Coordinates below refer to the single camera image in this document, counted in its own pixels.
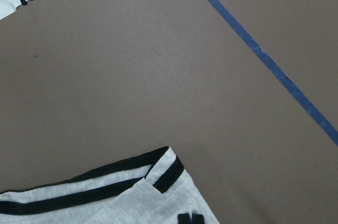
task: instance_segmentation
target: blue tape strip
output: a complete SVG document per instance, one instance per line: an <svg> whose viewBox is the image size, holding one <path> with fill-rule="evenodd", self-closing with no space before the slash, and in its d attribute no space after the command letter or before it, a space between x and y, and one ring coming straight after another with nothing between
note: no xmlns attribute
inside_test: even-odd
<svg viewBox="0 0 338 224"><path fill-rule="evenodd" d="M327 135L338 146L338 131L320 113L320 111L310 102L309 99L298 89L298 87L283 73L281 68L261 49L259 44L249 35L249 33L238 23L219 0L208 0L219 14L228 22L235 32L243 39L247 46L256 54L264 65L274 74L280 83L289 93L299 102L306 112L317 122L317 124L327 133Z"/></svg>

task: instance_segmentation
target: blue tape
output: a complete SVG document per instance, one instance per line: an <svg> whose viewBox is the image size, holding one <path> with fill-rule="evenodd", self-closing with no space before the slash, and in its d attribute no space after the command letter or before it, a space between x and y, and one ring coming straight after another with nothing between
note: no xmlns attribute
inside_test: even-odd
<svg viewBox="0 0 338 224"><path fill-rule="evenodd" d="M310 100L298 89L298 87L284 74L282 69L261 49L259 44L251 35L238 23L219 0L208 0L219 14L228 22L233 30L242 38L247 46L256 54L264 65L274 74L280 83L298 101L305 111L317 122L317 124L327 133L332 141L338 146L338 131L321 112L310 102Z"/></svg>

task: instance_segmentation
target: blue line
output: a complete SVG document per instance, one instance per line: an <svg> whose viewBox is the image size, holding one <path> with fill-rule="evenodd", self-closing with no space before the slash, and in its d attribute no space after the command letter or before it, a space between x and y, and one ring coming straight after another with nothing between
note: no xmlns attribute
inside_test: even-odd
<svg viewBox="0 0 338 224"><path fill-rule="evenodd" d="M332 141L338 146L338 131L331 125L322 113L310 102L309 99L299 90L299 88L284 74L282 69L261 49L259 44L251 35L239 24L239 22L229 13L219 0L208 0L219 14L228 22L235 32L242 38L247 46L256 54L264 65L274 74L280 83L298 101L305 111L317 122L317 124L327 133Z"/></svg>

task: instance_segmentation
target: t-shirt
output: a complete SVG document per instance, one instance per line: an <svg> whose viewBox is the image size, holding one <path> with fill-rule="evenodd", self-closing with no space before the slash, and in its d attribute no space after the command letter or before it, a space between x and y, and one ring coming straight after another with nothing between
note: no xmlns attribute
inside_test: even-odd
<svg viewBox="0 0 338 224"><path fill-rule="evenodd" d="M0 223L219 223L168 147L74 178L0 194Z"/></svg>

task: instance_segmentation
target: brown table surface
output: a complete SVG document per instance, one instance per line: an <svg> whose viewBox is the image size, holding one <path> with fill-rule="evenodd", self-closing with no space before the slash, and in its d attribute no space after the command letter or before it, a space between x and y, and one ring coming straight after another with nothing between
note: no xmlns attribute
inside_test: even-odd
<svg viewBox="0 0 338 224"><path fill-rule="evenodd" d="M335 0L221 1L337 126ZM338 219L336 145L207 0L35 0L0 28L0 191L169 145L220 223Z"/></svg>

